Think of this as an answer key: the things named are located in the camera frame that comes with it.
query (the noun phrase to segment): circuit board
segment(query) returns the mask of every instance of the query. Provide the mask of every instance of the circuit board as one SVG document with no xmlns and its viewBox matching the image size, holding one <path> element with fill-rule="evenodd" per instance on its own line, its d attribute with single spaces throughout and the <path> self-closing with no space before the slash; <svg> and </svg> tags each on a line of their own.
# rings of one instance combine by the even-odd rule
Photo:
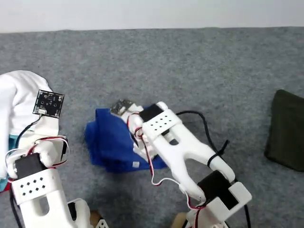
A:
<svg viewBox="0 0 304 228">
<path fill-rule="evenodd" d="M 119 99 L 111 108 L 110 112 L 117 116 L 122 116 L 126 110 L 128 110 L 134 102 L 127 99 Z"/>
<path fill-rule="evenodd" d="M 64 98 L 64 94 L 39 90 L 33 114 L 59 118 Z"/>
</svg>

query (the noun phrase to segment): white cloth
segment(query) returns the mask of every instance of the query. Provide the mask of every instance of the white cloth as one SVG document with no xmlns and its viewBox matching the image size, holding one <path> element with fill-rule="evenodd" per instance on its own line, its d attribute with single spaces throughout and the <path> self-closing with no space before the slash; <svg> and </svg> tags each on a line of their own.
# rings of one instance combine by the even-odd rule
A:
<svg viewBox="0 0 304 228">
<path fill-rule="evenodd" d="M 38 119 L 33 114 L 38 90 L 52 91 L 48 82 L 30 71 L 12 71 L 0 75 L 0 178 L 7 177 L 5 155 L 9 135 L 19 135 Z"/>
</svg>

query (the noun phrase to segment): gray carpet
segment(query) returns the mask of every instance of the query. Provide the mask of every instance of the gray carpet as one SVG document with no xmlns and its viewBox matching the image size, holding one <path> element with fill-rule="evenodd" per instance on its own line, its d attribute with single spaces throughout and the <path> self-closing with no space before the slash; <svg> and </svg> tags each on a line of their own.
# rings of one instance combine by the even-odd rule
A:
<svg viewBox="0 0 304 228">
<path fill-rule="evenodd" d="M 66 197 L 85 199 L 111 228 L 168 228 L 187 211 L 173 183 L 150 184 L 148 171 L 106 173 L 90 164 L 84 142 L 95 109 L 118 98 L 138 104 L 164 101 L 174 111 L 204 112 L 211 136 L 238 178 L 252 193 L 253 227 L 304 225 L 304 175 L 268 161 L 263 153 L 270 104 L 277 89 L 304 97 L 304 28 L 59 31 L 0 35 L 0 73 L 30 70 L 66 94 L 61 133 L 72 154 L 59 169 Z M 207 142 L 201 120 L 183 117 Z M 208 169 L 188 161 L 199 181 Z M 171 176 L 168 169 L 157 177 Z M 0 195 L 0 223 L 14 228 L 8 194 Z M 241 210 L 228 220 L 246 227 Z"/>
</svg>

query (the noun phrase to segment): dark green cloth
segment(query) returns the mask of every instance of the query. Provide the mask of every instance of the dark green cloth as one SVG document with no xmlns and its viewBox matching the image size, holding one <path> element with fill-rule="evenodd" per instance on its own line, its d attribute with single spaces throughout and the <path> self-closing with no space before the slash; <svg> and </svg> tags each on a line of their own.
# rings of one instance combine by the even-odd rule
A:
<svg viewBox="0 0 304 228">
<path fill-rule="evenodd" d="M 265 156 L 296 171 L 304 171 L 304 99 L 278 90 Z"/>
</svg>

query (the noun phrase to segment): blue cloth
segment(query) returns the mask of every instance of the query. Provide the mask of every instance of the blue cloth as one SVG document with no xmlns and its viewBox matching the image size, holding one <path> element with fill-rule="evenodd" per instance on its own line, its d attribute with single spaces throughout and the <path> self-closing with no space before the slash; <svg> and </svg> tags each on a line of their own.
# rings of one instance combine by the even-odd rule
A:
<svg viewBox="0 0 304 228">
<path fill-rule="evenodd" d="M 133 151 L 133 140 L 126 124 L 110 114 L 109 109 L 96 109 L 96 120 L 87 124 L 85 140 L 91 163 L 110 172 L 126 172 L 149 169 L 149 164 Z M 166 167 L 160 157 L 153 160 L 155 169 Z"/>
<path fill-rule="evenodd" d="M 17 135 L 10 135 L 9 137 L 9 150 L 16 148 L 16 140 Z M 1 179 L 0 180 L 0 192 L 3 191 L 8 184 L 8 179 Z"/>
</svg>

